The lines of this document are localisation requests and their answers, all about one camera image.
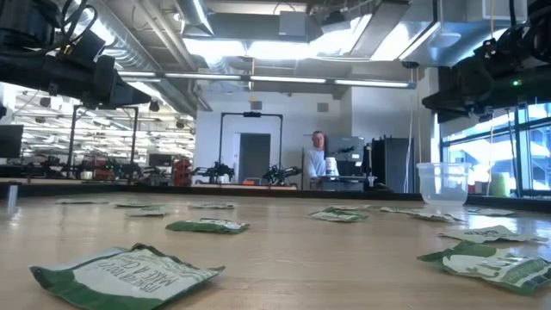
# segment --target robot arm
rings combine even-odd
[[[82,0],[65,18],[71,2],[60,12],[51,0],[0,1],[0,82],[71,96],[88,109],[149,102],[150,96],[122,81],[114,58],[99,56],[105,41],[90,30],[96,12],[90,25],[74,35],[84,9],[93,7]],[[56,30],[61,39],[55,39]]]

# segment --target man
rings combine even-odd
[[[308,176],[312,181],[325,175],[325,136],[319,130],[312,133],[313,149],[306,155]]]

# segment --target wooden table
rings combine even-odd
[[[71,198],[90,195],[70,196]],[[18,213],[0,220],[2,309],[74,309],[49,295],[28,266],[70,262],[111,246],[153,245],[198,267],[225,265],[205,287],[172,302],[168,309],[546,309],[551,287],[523,297],[487,282],[452,276],[416,257],[456,245],[436,235],[451,227],[504,225],[513,231],[551,238],[550,217],[521,213],[516,218],[446,211],[466,224],[414,220],[404,214],[369,212],[362,223],[312,220],[307,215],[331,204],[365,201],[269,199],[153,194],[96,195],[111,202],[140,199],[166,202],[172,215],[127,218],[109,205],[54,205],[56,199],[25,198]],[[187,202],[236,202],[235,210],[188,209]],[[372,201],[384,206],[419,207],[416,202]],[[220,217],[251,223],[239,235],[171,232],[175,220]],[[523,255],[551,260],[547,245],[500,243]]]

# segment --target ceiling light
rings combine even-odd
[[[384,82],[384,81],[364,81],[364,80],[335,80],[337,85],[348,86],[373,86],[373,87],[391,87],[391,88],[407,88],[409,83],[404,82]]]
[[[324,84],[327,82],[324,78],[309,78],[309,77],[264,77],[264,76],[251,76],[251,81],[265,81],[265,82],[289,82],[289,83],[312,83],[312,84]]]
[[[241,79],[237,75],[229,74],[203,74],[203,73],[166,73],[167,78],[195,78],[195,79],[216,79],[226,81],[238,81]]]
[[[222,58],[225,56],[243,56],[245,48],[238,40],[196,40],[183,39],[188,51],[205,58]]]
[[[132,83],[132,82],[161,83],[160,78],[123,77],[122,80],[127,83]]]
[[[396,25],[393,31],[387,35],[385,40],[377,47],[375,53],[370,57],[371,60],[397,59],[410,45],[410,34],[406,25],[400,23]]]
[[[409,56],[413,51],[421,46],[427,39],[429,39],[438,29],[440,28],[440,22],[436,22],[432,27],[430,27],[423,35],[421,35],[413,44],[411,44],[400,56],[400,60],[404,60]]]
[[[284,41],[255,41],[247,52],[256,59],[295,60],[308,58],[308,44]]]
[[[120,71],[121,77],[155,77],[155,72],[143,72],[143,71]]]

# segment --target door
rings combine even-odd
[[[267,133],[242,133],[239,148],[239,182],[246,178],[260,178],[269,168],[269,145]]]

